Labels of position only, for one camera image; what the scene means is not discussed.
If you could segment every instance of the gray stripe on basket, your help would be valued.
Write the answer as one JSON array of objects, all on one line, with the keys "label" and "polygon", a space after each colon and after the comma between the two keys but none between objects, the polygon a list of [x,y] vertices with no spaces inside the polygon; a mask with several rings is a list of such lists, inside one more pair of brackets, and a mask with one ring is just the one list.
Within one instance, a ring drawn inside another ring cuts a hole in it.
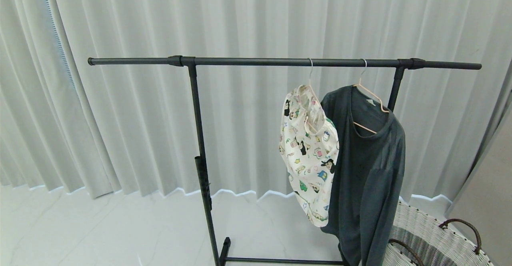
[{"label": "gray stripe on basket", "polygon": [[[391,237],[393,239],[400,240],[405,244],[408,244],[411,249],[416,252],[425,266],[458,266],[455,262],[445,255],[441,249],[428,244],[421,237],[414,235],[404,228],[393,226],[391,229]],[[409,253],[404,247],[399,244],[394,244],[394,247],[398,248],[408,258],[414,260],[414,256]]]}]

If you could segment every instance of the horizontal rod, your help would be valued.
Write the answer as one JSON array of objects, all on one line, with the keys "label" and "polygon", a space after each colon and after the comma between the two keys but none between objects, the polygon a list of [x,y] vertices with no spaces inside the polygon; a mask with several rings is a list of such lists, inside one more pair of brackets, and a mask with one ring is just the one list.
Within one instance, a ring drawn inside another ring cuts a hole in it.
[{"label": "horizontal rod", "polygon": [[226,261],[256,262],[256,263],[286,263],[286,264],[347,265],[343,261],[267,259],[267,258],[243,258],[243,257],[226,257]]},{"label": "horizontal rod", "polygon": [[[441,62],[412,59],[377,60],[367,59],[311,59],[313,66],[320,67],[404,67],[406,69],[445,68],[479,70],[482,65],[465,62]],[[141,65],[169,64],[189,65],[233,65],[233,66],[311,66],[308,58],[201,58],[170,56],[167,58],[89,58],[90,65]]]}]

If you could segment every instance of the dark gray shirt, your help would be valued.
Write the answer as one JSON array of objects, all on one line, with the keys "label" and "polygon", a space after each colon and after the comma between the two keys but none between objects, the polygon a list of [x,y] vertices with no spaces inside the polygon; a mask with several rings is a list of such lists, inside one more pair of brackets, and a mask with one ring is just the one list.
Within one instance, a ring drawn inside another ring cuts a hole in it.
[{"label": "dark gray shirt", "polygon": [[351,266],[382,264],[404,177],[404,129],[393,113],[382,112],[369,99],[347,86],[322,100],[340,139],[329,223],[322,231],[338,237]]}]

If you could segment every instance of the clothing rack pole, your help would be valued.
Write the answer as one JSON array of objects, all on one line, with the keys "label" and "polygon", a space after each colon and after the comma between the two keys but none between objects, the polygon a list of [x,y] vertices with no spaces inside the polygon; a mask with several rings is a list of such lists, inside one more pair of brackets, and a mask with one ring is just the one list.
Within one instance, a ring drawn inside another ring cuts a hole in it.
[{"label": "clothing rack pole", "polygon": [[224,239],[221,254],[215,238],[214,223],[212,219],[212,197],[210,195],[210,182],[208,181],[208,169],[206,165],[206,153],[204,149],[203,126],[201,120],[201,108],[199,105],[199,91],[197,84],[197,65],[235,65],[235,66],[314,66],[320,67],[391,67],[395,69],[395,77],[391,89],[388,108],[393,111],[400,82],[405,69],[420,68],[445,68],[479,70],[481,64],[463,62],[439,62],[425,61],[418,58],[397,60],[364,60],[361,59],[300,59],[300,58],[196,58],[190,56],[170,56],[167,58],[89,58],[89,65],[154,65],[168,64],[173,66],[188,67],[190,87],[192,88],[192,102],[194,104],[194,116],[196,120],[197,139],[199,144],[199,156],[196,156],[196,168],[199,177],[199,187],[206,215],[206,224],[210,235],[210,243],[214,255],[215,266],[225,266],[227,261],[259,262],[259,263],[287,263],[287,264],[323,264],[323,265],[348,265],[344,261],[321,260],[297,260],[297,259],[273,259],[273,258],[245,258],[228,257],[231,239]]}]

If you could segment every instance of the garment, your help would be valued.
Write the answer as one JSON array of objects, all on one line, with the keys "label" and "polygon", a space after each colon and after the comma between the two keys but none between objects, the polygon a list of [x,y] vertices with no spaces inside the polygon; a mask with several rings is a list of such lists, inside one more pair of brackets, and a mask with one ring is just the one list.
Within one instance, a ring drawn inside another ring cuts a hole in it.
[{"label": "garment", "polygon": [[[404,129],[392,112],[347,86],[325,95],[322,107],[340,138],[329,223],[350,265],[382,264],[402,187]],[[358,124],[377,132],[373,134]]]},{"label": "garment", "polygon": [[297,201],[314,226],[326,226],[338,134],[313,89],[301,85],[286,95],[279,153]]}]

